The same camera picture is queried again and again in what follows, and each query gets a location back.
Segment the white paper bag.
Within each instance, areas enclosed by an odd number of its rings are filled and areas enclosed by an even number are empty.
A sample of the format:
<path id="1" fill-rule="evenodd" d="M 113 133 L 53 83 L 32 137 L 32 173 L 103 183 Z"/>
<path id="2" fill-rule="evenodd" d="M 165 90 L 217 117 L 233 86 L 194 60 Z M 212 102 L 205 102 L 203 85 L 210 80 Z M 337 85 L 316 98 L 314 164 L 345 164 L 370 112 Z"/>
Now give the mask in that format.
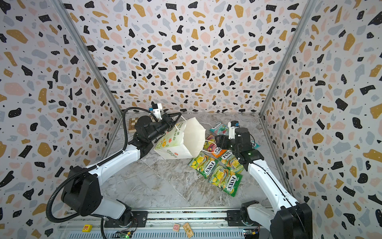
<path id="1" fill-rule="evenodd" d="M 195 158 L 206 142 L 206 130 L 197 118 L 183 119 L 158 141 L 154 151 L 166 160 Z"/>

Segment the green Fox's candy bag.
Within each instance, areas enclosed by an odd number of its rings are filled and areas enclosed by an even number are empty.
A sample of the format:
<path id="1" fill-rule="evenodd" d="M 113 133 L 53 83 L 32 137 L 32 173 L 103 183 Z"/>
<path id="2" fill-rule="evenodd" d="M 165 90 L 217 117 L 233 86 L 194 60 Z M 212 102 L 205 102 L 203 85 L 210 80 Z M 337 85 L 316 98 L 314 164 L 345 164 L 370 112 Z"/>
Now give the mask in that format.
<path id="1" fill-rule="evenodd" d="M 242 175 L 218 165 L 212 172 L 209 182 L 223 190 L 228 195 L 235 197 L 240 185 Z"/>
<path id="2" fill-rule="evenodd" d="M 197 157 L 192 159 L 188 166 L 196 170 L 205 179 L 209 178 L 215 168 L 218 166 L 218 160 L 201 152 Z"/>

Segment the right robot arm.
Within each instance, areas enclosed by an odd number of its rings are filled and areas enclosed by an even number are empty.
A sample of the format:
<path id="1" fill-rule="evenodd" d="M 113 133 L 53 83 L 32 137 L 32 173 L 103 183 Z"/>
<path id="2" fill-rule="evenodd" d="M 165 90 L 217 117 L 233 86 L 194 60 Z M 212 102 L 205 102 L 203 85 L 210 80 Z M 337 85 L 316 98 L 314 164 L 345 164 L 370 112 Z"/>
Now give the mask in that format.
<path id="1" fill-rule="evenodd" d="M 231 150 L 244 169 L 257 181 L 272 209 L 258 202 L 245 203 L 241 208 L 242 221 L 258 223 L 274 239 L 311 239 L 313 237 L 312 210 L 299 203 L 270 170 L 263 155 L 252 146 L 252 136 L 237 121 L 228 124 L 228 135 L 216 137 L 221 149 Z"/>

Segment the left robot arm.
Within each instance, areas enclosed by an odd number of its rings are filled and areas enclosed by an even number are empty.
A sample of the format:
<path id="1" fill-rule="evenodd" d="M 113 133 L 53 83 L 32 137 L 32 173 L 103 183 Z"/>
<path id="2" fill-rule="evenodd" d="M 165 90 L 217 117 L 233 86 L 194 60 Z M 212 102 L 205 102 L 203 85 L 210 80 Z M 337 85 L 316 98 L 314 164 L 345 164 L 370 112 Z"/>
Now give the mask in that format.
<path id="1" fill-rule="evenodd" d="M 100 187 L 122 168 L 146 156 L 154 143 L 175 127 L 181 115 L 164 113 L 158 120 L 150 116 L 140 117 L 132 140 L 127 139 L 120 151 L 91 166 L 72 168 L 66 183 L 61 185 L 62 202 L 75 210 L 77 216 L 113 219 L 121 227 L 130 224 L 131 208 L 118 200 L 104 197 Z"/>

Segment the orange Fox's fruits candy bag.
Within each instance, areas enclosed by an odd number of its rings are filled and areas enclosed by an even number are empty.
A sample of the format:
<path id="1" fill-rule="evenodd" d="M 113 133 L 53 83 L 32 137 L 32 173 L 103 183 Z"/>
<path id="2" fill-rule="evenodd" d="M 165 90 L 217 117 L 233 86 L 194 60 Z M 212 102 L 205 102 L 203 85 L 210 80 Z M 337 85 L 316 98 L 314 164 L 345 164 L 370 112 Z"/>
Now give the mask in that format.
<path id="1" fill-rule="evenodd" d="M 216 145 L 215 136 L 212 134 L 206 138 L 204 150 L 211 153 L 215 158 L 220 158 L 227 152 L 226 149 L 222 149 Z"/>

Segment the yellow-green candy bag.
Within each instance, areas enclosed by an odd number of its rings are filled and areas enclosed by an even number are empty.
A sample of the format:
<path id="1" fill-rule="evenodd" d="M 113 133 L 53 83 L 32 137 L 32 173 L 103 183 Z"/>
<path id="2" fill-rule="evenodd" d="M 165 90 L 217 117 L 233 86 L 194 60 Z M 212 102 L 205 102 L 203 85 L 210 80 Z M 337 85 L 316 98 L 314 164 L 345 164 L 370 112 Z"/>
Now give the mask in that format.
<path id="1" fill-rule="evenodd" d="M 241 173 L 244 170 L 244 166 L 238 161 L 231 150 L 227 150 L 219 160 L 235 173 Z"/>

